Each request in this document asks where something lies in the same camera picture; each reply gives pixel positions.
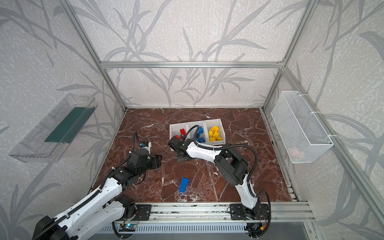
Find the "blue long brick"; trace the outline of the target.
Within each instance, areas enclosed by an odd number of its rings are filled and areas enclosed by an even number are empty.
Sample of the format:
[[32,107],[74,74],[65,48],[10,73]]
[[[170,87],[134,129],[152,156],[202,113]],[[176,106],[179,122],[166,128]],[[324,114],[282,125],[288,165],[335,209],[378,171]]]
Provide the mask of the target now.
[[179,192],[184,193],[186,191],[187,185],[189,184],[189,179],[187,178],[182,178],[180,187],[179,187]]

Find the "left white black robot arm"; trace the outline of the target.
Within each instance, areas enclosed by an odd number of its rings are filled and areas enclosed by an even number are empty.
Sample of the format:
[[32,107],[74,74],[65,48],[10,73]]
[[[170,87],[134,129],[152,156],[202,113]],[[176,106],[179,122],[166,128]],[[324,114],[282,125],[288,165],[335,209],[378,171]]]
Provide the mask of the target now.
[[131,218],[135,215],[135,202],[121,193],[146,171],[159,168],[162,158],[162,155],[151,155],[145,148],[134,150],[78,203],[53,218],[45,216],[38,221],[33,239],[87,240],[106,225]]

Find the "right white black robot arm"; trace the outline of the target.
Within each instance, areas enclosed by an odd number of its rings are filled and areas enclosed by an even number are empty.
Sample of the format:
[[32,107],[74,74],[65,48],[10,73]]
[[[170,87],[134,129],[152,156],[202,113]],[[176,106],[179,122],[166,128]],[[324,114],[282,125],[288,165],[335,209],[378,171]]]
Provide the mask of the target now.
[[[178,160],[202,159],[214,163],[222,177],[235,186],[241,203],[230,205],[229,213],[232,220],[261,220],[266,223],[271,220],[271,203],[262,204],[259,200],[259,196],[266,191],[262,190],[256,194],[251,185],[251,174],[257,166],[258,156],[250,146],[209,146],[193,139],[183,140],[177,137],[172,137],[168,145],[177,153]],[[255,163],[251,171],[248,171],[248,162],[236,149],[237,147],[248,148],[254,153]]]

